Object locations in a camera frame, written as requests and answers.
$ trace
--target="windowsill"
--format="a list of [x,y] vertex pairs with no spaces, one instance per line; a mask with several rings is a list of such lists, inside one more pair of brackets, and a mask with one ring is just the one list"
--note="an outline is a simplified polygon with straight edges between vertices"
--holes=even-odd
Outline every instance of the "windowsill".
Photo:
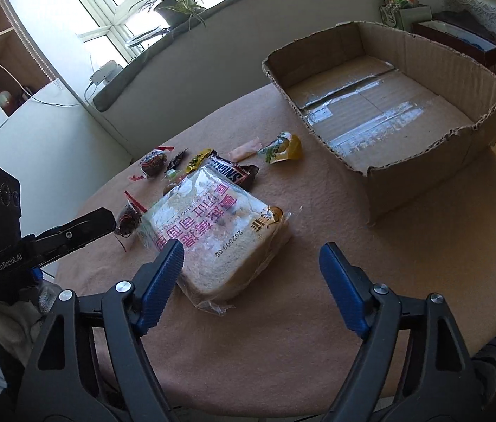
[[[224,0],[212,8],[207,9],[201,13],[201,17],[206,21],[217,12],[227,8],[230,5],[240,0]],[[117,98],[123,93],[125,88],[134,80],[134,78],[141,72],[146,64],[158,53],[169,47],[179,36],[189,32],[198,25],[201,25],[199,20],[191,18],[190,21],[184,22],[178,27],[174,28],[170,33],[165,35],[159,41],[156,41],[142,54],[131,61],[115,78],[107,84],[100,92],[95,95],[93,99],[94,107],[100,111],[105,112],[111,107]]]

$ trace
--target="printed date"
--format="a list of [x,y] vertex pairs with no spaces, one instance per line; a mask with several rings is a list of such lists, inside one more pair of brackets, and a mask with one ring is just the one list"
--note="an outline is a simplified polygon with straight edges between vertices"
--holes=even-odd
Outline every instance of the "printed date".
[[226,243],[224,243],[224,245],[222,246],[222,248],[215,252],[215,255],[217,257],[220,257],[223,254],[223,252],[226,251],[226,249],[230,248],[230,246],[232,246],[233,243],[238,238],[240,238],[240,235],[241,234],[242,234],[241,230],[238,230],[235,234],[233,234],[232,237]]

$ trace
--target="blue gripper pad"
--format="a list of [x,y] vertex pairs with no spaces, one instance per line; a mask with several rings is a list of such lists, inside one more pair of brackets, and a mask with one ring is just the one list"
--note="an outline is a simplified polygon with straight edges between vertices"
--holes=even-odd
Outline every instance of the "blue gripper pad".
[[357,276],[357,282],[361,282],[361,294],[351,281],[347,271],[356,271],[347,259],[343,256],[342,252],[334,243],[327,243],[320,249],[319,265],[322,276],[328,284],[331,295],[334,297],[338,309],[340,310],[343,321],[346,327],[355,331],[361,339],[367,338],[371,327],[367,324],[365,319],[365,300],[364,289],[367,284],[371,286],[371,282],[365,276],[365,281],[362,280],[360,274]]
[[[170,246],[171,241],[166,244],[166,247]],[[159,264],[160,267],[141,298],[142,307],[140,316],[135,324],[136,330],[141,336],[145,335],[149,328],[155,327],[158,324],[160,316],[166,307],[168,298],[176,285],[178,275],[183,268],[183,258],[183,244],[176,241],[172,243],[169,250],[164,248],[154,263],[146,264]]]

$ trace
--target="red tag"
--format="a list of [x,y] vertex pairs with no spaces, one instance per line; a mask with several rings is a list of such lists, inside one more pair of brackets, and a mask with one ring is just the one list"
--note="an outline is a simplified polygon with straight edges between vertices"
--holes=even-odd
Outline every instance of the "red tag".
[[140,209],[140,211],[143,214],[147,211],[146,208],[143,205],[141,205],[138,201],[136,201],[129,192],[125,191],[125,195],[133,205],[135,205],[138,209]]

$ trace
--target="silver screw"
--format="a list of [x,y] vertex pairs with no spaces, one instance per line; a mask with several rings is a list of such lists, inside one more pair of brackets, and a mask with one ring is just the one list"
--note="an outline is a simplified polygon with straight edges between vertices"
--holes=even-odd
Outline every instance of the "silver screw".
[[373,290],[379,295],[386,295],[388,293],[388,286],[386,284],[375,284]]
[[131,283],[129,281],[121,281],[115,286],[115,290],[121,293],[128,292],[130,288]]
[[440,294],[431,294],[430,300],[432,300],[436,304],[441,304],[445,301],[445,298],[443,298],[443,295]]
[[63,290],[60,292],[60,295],[58,295],[60,298],[60,301],[68,301],[70,298],[72,298],[72,290]]

